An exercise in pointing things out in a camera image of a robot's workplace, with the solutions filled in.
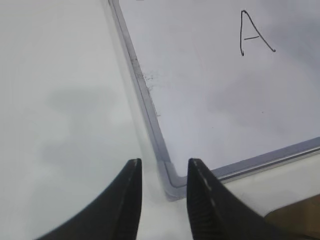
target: black marker writing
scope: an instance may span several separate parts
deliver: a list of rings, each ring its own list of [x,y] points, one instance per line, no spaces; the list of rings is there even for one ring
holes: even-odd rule
[[[252,20],[252,18],[250,17],[249,13],[246,11],[246,10],[242,10],[241,11],[241,27],[240,27],[240,51],[241,51],[241,55],[244,56],[245,55],[245,51],[243,50],[242,48],[242,29],[243,29],[243,21],[244,21],[244,14],[247,15],[247,17],[249,18],[254,30],[256,31],[256,33],[258,34],[258,36],[254,36],[254,37],[248,37],[248,38],[245,38],[244,40],[250,40],[250,39],[257,39],[257,38],[261,38],[264,43],[269,47],[269,49],[272,51],[272,52],[275,52],[276,50],[273,49],[269,43],[264,39],[264,37],[261,35],[261,33],[258,31],[256,25],[254,24],[254,21]]]

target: white table surface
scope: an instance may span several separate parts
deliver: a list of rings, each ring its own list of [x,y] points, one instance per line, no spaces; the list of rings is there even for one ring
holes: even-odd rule
[[[109,5],[0,0],[0,239],[34,239],[143,159],[139,240],[190,240],[169,202]],[[258,213],[320,193],[319,156],[227,184]]]

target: gray frame edge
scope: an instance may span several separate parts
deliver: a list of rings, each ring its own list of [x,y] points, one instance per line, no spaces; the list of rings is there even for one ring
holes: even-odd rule
[[[130,74],[138,96],[142,114],[158,163],[161,180],[169,200],[186,196],[187,177],[178,176],[165,144],[158,123],[156,110],[146,86],[139,61],[131,41],[127,25],[120,8],[119,0],[108,0],[115,18],[119,38],[126,51]],[[246,177],[261,171],[276,168],[320,153],[320,137],[287,146],[272,152],[245,159],[227,166],[212,170],[224,183]]]
[[[185,189],[184,186],[187,182],[183,177],[179,177],[177,175],[176,170],[170,161],[165,140],[163,139],[158,123],[154,104],[146,86],[133,43],[130,39],[127,25],[119,5],[119,0],[108,0],[108,2],[111,6],[113,17],[115,18],[115,24],[118,29],[121,45],[125,49],[125,58],[128,62],[130,75],[133,80],[135,92],[140,103],[140,108],[158,163],[157,165],[160,171],[162,183],[164,184],[164,189],[169,200],[181,199],[185,196],[185,190],[183,189]]]

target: white surface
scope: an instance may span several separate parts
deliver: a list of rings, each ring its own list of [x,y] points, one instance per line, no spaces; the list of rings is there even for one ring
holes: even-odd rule
[[[0,11],[0,239],[60,225],[142,157],[138,240],[191,240],[186,200],[168,202],[158,179],[109,6],[1,0]],[[227,186],[265,214],[320,193],[319,159]]]
[[[320,2],[119,0],[177,174],[320,136]],[[243,40],[246,9],[268,43]],[[242,39],[258,34],[243,16]]]

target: whiteboard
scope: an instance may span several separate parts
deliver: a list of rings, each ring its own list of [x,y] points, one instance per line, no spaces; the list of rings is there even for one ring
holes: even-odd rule
[[[320,1],[115,6],[159,154],[177,176],[189,158],[215,170],[320,136]]]

